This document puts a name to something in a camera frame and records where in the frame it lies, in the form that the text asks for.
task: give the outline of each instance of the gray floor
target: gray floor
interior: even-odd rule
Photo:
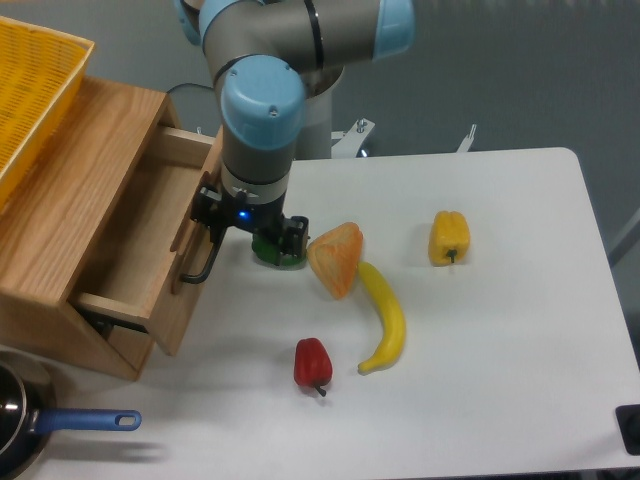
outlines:
[[[564,146],[582,164],[605,246],[640,207],[640,1],[415,0],[406,55],[347,69],[334,128],[377,123],[374,154],[454,151],[472,123],[479,150]],[[89,73],[167,90],[210,84],[170,0],[1,3],[0,14],[95,40]],[[213,134],[213,96],[174,94],[186,128]],[[640,248],[615,269],[640,335]]]

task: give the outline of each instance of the banana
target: banana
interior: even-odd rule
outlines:
[[[376,303],[384,329],[384,335],[374,354],[358,365],[358,372],[365,375],[388,368],[398,360],[404,348],[407,329],[400,303],[378,269],[370,263],[359,262],[358,275]]]

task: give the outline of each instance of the toy fruit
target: toy fruit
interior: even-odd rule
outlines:
[[[351,289],[362,242],[358,225],[347,222],[319,236],[307,249],[312,270],[336,300]]]
[[[358,274],[376,303],[384,328],[384,335],[375,353],[358,365],[358,371],[361,374],[367,374],[374,370],[388,368],[398,360],[404,349],[406,325],[400,303],[378,269],[370,263],[360,262]]]
[[[317,338],[300,340],[296,346],[293,380],[301,387],[315,388],[323,397],[322,387],[331,381],[333,367],[329,354]]]
[[[429,235],[431,263],[441,266],[462,260],[470,243],[471,234],[464,215],[446,211],[436,214]]]

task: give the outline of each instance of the red bell pepper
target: red bell pepper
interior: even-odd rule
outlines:
[[[324,345],[317,338],[300,340],[296,346],[293,379],[301,387],[313,387],[323,397],[322,387],[331,381],[333,367]]]

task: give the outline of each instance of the wooden box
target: wooden box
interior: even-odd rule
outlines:
[[[83,81],[0,214],[0,343],[136,379],[176,354],[206,232],[188,218],[213,138],[179,130],[165,93]]]

